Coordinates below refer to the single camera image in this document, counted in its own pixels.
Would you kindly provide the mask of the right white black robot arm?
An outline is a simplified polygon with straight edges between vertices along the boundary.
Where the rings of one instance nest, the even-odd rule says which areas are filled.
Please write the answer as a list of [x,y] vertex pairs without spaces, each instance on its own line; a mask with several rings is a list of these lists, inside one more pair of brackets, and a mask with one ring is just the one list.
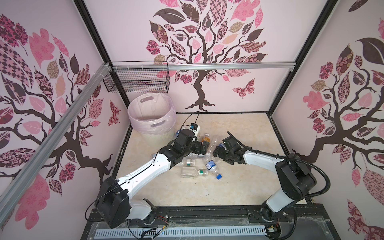
[[317,183],[308,166],[299,163],[297,159],[292,161],[286,156],[261,153],[243,147],[233,137],[225,138],[215,148],[213,156],[231,165],[238,163],[257,166],[278,176],[281,187],[262,204],[260,210],[260,215],[266,222],[274,221],[276,214],[285,207],[304,199]]

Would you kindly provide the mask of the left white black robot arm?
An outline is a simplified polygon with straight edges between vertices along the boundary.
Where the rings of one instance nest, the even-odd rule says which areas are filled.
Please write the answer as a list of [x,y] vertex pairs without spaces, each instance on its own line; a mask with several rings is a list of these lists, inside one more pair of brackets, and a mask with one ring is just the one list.
[[180,130],[174,140],[134,172],[118,179],[109,177],[104,180],[95,208],[111,229],[127,220],[151,224],[156,218],[157,208],[148,199],[136,201],[133,197],[142,187],[182,162],[189,154],[206,154],[209,145],[209,141],[199,142],[192,130]]

